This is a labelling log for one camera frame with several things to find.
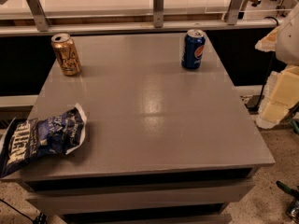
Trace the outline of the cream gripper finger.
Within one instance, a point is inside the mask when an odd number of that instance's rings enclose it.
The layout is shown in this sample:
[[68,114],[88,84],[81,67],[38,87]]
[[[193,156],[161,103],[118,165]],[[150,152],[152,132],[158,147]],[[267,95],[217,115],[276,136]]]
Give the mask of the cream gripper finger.
[[278,27],[273,29],[268,35],[266,35],[264,38],[259,40],[256,43],[255,48],[263,52],[275,51],[277,35],[278,35]]
[[256,124],[271,129],[287,117],[299,103],[299,66],[287,65],[281,72],[273,71],[263,91]]

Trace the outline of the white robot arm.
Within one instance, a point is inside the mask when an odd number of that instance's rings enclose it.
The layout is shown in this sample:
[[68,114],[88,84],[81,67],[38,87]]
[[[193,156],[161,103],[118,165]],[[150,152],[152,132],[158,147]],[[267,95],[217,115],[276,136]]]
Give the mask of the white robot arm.
[[287,64],[281,72],[272,71],[263,89],[256,124],[271,129],[285,119],[299,103],[299,5],[255,48],[274,51],[276,58]]

